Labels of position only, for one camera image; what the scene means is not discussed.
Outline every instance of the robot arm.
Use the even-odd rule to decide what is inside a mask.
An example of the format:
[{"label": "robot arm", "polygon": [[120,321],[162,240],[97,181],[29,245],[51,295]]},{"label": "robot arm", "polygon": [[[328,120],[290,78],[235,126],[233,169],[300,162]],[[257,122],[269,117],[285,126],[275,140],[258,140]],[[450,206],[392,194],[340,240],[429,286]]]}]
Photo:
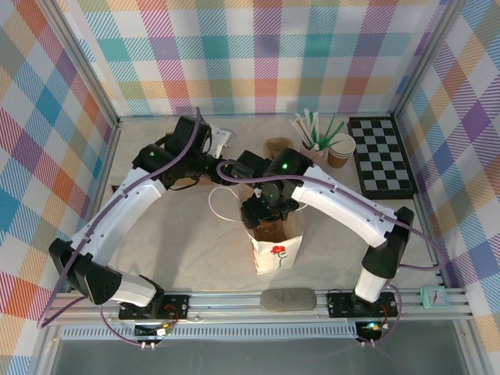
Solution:
[{"label": "robot arm", "polygon": [[[409,240],[409,231],[395,226],[393,222],[397,220],[411,226],[414,214],[410,209],[401,207],[394,212],[364,198],[328,176],[308,158],[289,148],[282,150],[272,162],[245,151],[236,161],[232,175],[243,180],[286,175],[314,179],[315,182],[283,179],[254,184],[259,196],[253,195],[241,207],[245,225],[254,228],[261,220],[285,219],[289,211],[297,209],[297,202],[306,203],[343,223],[369,245],[362,260],[361,276],[355,287],[357,298],[374,303],[386,283],[395,276]],[[318,182],[324,182],[332,188]],[[374,215],[366,205],[384,216]]]},{"label": "robot arm", "polygon": [[[234,135],[229,130],[210,127],[201,122],[195,143],[178,164],[165,173],[144,181],[133,190],[124,192],[133,182],[166,165],[178,155],[178,148],[182,149],[188,142],[194,120],[181,117],[177,125],[173,134],[139,152],[123,183],[85,227],[75,233],[69,242],[56,239],[49,247],[49,253],[61,273],[74,252],[72,244],[87,241],[72,265],[67,280],[96,305],[109,300],[118,301],[122,305],[137,306],[142,314],[153,317],[163,307],[160,305],[163,289],[143,276],[112,270],[107,265],[113,253],[145,210],[179,178],[191,177],[197,181],[200,177],[208,177],[214,182],[222,183],[216,174],[216,166],[223,161],[220,158],[223,146],[229,145]],[[123,195],[123,198],[98,223],[90,238],[86,238],[85,233],[92,222],[117,195]]]},{"label": "robot arm", "polygon": [[[231,139],[232,133],[210,127],[202,122],[196,134],[195,143],[178,164],[165,173],[144,181],[133,190],[124,192],[124,189],[134,181],[173,160],[187,144],[193,124],[193,119],[181,117],[173,134],[165,136],[156,144],[149,145],[140,151],[133,161],[133,169],[102,210],[117,195],[123,195],[123,198],[99,222],[90,238],[85,237],[87,226],[73,235],[71,241],[56,239],[51,244],[50,255],[61,273],[74,251],[72,244],[80,243],[81,240],[87,242],[72,265],[67,278],[72,287],[96,305],[114,300],[121,305],[137,308],[138,312],[144,316],[154,318],[163,307],[164,290],[143,276],[137,277],[112,270],[107,265],[113,253],[144,211],[178,179],[190,177],[196,181],[201,176],[205,176],[218,184],[229,184],[221,179],[216,168],[225,161],[220,158],[220,153],[222,147]],[[245,151],[231,170],[231,175],[239,178],[280,174],[294,174],[327,181],[362,199],[372,207],[377,207],[387,217],[408,224],[413,221],[413,212],[410,210],[402,208],[393,212],[376,205],[340,185],[295,150],[283,150],[274,162]],[[369,249],[362,261],[362,274],[356,285],[355,295],[367,302],[375,302],[378,299],[387,280],[394,277],[398,268],[409,237],[407,230],[395,227],[386,220],[379,220],[360,204],[338,194],[336,189],[328,189],[319,184],[299,180],[279,180],[250,185],[259,193],[259,196],[255,194],[242,204],[241,215],[248,228],[256,227],[261,220],[286,219],[290,211],[298,208],[298,202],[304,202],[359,234],[369,245]]]}]

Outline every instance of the teal clock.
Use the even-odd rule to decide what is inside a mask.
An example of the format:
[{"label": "teal clock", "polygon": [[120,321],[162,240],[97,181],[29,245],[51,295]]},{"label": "teal clock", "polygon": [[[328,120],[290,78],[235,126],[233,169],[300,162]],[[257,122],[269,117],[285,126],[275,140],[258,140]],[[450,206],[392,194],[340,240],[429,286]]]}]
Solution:
[{"label": "teal clock", "polygon": [[425,309],[442,309],[450,306],[445,287],[422,287],[420,295]]}]

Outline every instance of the paper cup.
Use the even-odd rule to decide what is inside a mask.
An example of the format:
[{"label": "paper cup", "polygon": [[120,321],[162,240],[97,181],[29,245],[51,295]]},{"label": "paper cup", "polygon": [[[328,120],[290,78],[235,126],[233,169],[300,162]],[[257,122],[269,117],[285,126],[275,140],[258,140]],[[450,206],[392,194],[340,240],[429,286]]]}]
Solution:
[{"label": "paper cup", "polygon": [[294,148],[294,142],[284,137],[270,138],[264,142],[264,157],[274,160],[284,148]]},{"label": "paper cup", "polygon": [[337,142],[328,150],[328,164],[333,168],[342,168],[356,148],[356,142],[349,134],[337,134],[332,141]]}]

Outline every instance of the chessboard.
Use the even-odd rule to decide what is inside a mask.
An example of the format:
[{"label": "chessboard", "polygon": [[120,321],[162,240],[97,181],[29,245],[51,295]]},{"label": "chessboard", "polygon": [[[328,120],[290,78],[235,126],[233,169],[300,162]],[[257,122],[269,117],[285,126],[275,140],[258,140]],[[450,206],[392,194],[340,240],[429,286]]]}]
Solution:
[{"label": "chessboard", "polygon": [[396,122],[391,117],[351,117],[359,184],[368,199],[408,199],[418,193]]}]

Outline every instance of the plaid wallpaper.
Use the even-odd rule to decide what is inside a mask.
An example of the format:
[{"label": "plaid wallpaper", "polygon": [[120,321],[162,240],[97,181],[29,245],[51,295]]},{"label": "plaid wallpaper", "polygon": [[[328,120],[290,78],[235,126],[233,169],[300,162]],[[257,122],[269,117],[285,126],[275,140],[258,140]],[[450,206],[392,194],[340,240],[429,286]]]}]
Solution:
[{"label": "plaid wallpaper", "polygon": [[500,0],[469,0],[402,116],[420,191],[500,373]]},{"label": "plaid wallpaper", "polygon": [[83,225],[111,129],[35,0],[1,0],[2,375],[27,371],[57,276],[48,246]]},{"label": "plaid wallpaper", "polygon": [[58,0],[118,113],[387,112],[447,0]]}]

